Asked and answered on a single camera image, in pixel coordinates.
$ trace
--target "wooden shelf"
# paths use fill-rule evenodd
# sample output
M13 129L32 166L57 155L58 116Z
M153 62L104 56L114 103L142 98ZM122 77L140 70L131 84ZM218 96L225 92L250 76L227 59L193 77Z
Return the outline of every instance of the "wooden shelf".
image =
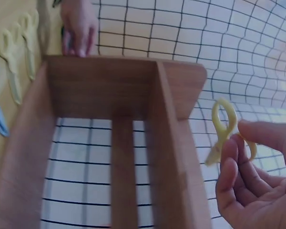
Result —
M45 152L50 151L57 118L76 117L112 120L113 229L138 225L133 120L145 123L157 228L210 229L187 121L205 81L206 70L199 64L48 56L6 143L0 168L0 228L39 228Z

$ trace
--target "yellow plastic scissors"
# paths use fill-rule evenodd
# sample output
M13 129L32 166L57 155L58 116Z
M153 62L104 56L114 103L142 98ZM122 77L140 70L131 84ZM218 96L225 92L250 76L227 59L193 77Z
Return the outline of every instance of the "yellow plastic scissors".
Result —
M9 70L8 80L16 104L22 103L18 67L15 58L17 55L17 48L21 44L21 39L21 27L18 23L14 23L10 31L3 29L0 32L0 57L7 63L7 68Z
M228 114L229 124L227 128L222 124L218 115L218 109L220 105L224 107L225 111ZM228 139L237 123L237 116L233 106L224 98L220 98L215 102L212 108L212 121L218 136L218 141L211 148L211 151L205 161L205 165L207 166L211 166L216 162L220 162L223 144ZM253 160L256 156L256 143L249 142L246 139L244 140L247 142L251 151L250 160Z
M38 24L39 14L37 10L34 10L32 15L24 13L20 17L21 31L26 44L27 71L31 80L34 80L36 75L34 39L36 39Z

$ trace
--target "person's hand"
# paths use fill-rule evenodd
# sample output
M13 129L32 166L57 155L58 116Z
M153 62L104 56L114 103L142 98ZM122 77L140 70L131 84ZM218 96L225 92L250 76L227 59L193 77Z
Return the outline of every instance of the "person's hand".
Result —
M238 130L248 141L281 151L286 164L286 124L241 121ZM218 210L234 229L286 229L286 177L249 162L239 135L225 142L220 169Z
M62 53L85 57L90 54L98 32L98 21L89 0L63 0L64 24Z

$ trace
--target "white grid paper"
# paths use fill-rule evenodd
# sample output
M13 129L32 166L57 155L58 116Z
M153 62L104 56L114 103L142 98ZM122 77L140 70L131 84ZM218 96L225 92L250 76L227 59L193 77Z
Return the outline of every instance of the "white grid paper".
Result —
M215 99L225 97L234 102L238 118L286 122L286 0L92 0L92 3L100 22L98 54L198 62L207 69L208 79L190 124L213 227L229 228L219 216L215 199L219 168L203 164L210 146L217 140L211 109ZM220 115L227 120L223 111ZM45 221L42 226L76 229L82 225L110 224L107 165L110 121L61 119L59 122L64 127L57 127L53 138L42 219L80 226ZM142 123L134 126L143 130ZM146 151L141 147L144 139L136 138L135 144L140 146L135 148L137 183L148 182ZM78 144L71 146L63 141ZM286 175L283 157L274 150L258 146L254 163L270 174ZM102 185L86 184L89 182ZM150 226L153 220L148 185L137 186L137 192L141 205L139 226Z

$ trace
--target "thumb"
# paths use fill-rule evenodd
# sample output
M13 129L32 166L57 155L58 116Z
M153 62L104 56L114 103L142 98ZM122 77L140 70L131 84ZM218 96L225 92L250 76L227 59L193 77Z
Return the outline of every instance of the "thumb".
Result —
M283 151L283 144L286 139L286 123L241 120L238 123L238 130L250 142Z

